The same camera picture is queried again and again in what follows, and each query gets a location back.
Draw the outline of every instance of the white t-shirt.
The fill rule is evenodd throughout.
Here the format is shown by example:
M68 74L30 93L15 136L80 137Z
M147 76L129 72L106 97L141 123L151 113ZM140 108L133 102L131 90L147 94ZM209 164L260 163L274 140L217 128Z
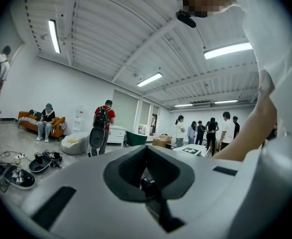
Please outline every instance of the white t-shirt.
M222 124L222 128L221 131L226 131L224 138L221 140L221 142L224 143L231 143L232 140L234 139L234 131L235 131L235 124L232 121L232 119L226 120L223 124Z
M0 81L1 80L6 81L7 74L8 74L8 71L10 69L9 63L7 61L4 62L5 60L7 60L6 56L4 54L0 54L0 63L2 63L1 72L0 72Z
M183 128L185 128L184 122L178 122L176 125L176 138L184 138L185 137L185 133L181 131Z
M275 86L270 99L278 112L278 136L292 132L292 20L278 0L236 0L245 12L243 30L259 72L266 70ZM259 92L269 92L270 79Z

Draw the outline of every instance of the tube light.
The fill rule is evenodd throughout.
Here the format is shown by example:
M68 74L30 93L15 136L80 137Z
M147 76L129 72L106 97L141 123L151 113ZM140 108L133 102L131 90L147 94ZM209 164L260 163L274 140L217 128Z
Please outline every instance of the tube light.
M162 77L162 74L161 73L157 73L157 74L151 76L150 78L138 83L137 86L142 87L142 86L144 86L144 85L146 85L146 84L148 84L148 83L150 83L150 82L152 82L154 80L157 80L157 79L159 79L161 77Z
M217 101L215 104L236 103L238 100Z
M57 39L56 21L53 20L53 19L50 19L48 21L48 26L49 26L49 29L50 29L51 38L52 38L52 42L53 42L53 46L54 46L55 52L56 53L61 53L60 44L58 43L58 39Z
M211 51L206 51L204 52L204 56L206 59L218 57L221 55L237 52L237 51L242 51L242 50L252 50L252 46L250 42L245 42L245 43L240 43L240 44L234 44L231 46L211 50Z
M186 104L186 105L176 105L175 107L186 107L186 106L192 106L192 104Z

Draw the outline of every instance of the black pants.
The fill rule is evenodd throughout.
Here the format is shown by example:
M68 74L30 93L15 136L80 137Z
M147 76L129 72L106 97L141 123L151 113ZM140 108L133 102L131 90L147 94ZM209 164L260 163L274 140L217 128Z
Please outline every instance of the black pants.
M198 142L199 142L199 145L201 145L203 138L204 138L203 134L202 135L198 135L197 134L197 138L196 138L196 143L195 144L198 144Z
M212 150L211 150L211 156L215 154L215 148L216 148L216 133L207 133L207 150L209 149L210 146L210 141L212 145Z
M105 153L105 149L106 149L106 144L107 144L107 140L108 140L108 134L109 134L109 130L104 130L104 141L102 146L100 147L100 151L98 152L99 155L104 154ZM96 149L92 149L92 156L97 156L97 150Z
M221 142L220 150L222 150L223 148L227 147L228 145L229 145L228 143Z

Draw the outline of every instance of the light blue jeans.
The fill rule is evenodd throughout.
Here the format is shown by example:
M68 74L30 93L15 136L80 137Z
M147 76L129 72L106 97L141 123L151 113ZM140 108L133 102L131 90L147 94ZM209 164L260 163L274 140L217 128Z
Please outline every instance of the light blue jeans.
M176 148L182 147L184 144L184 138L176 138Z
M42 134L43 134L43 130L45 128L45 139L48 140L48 135L50 134L50 131L52 129L52 124L44 124L43 122L39 122L38 123L38 126L37 126L37 134L38 134L38 137L42 137Z
M188 137L188 144L194 144L194 139L195 138Z

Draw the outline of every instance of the striped blanket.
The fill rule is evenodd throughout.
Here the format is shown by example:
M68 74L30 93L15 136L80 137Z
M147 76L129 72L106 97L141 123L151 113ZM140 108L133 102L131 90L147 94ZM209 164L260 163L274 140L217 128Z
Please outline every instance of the striped blanket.
M35 119L32 119L32 118L29 118L29 117L21 117L18 119L18 122L20 123L21 121L28 121L29 123L33 124L33 125L38 125L39 121L38 120L35 120ZM61 130L65 130L66 129L66 124L65 123L59 123L60 125L60 129ZM55 127L53 127L51 129L51 133L54 133L55 132Z

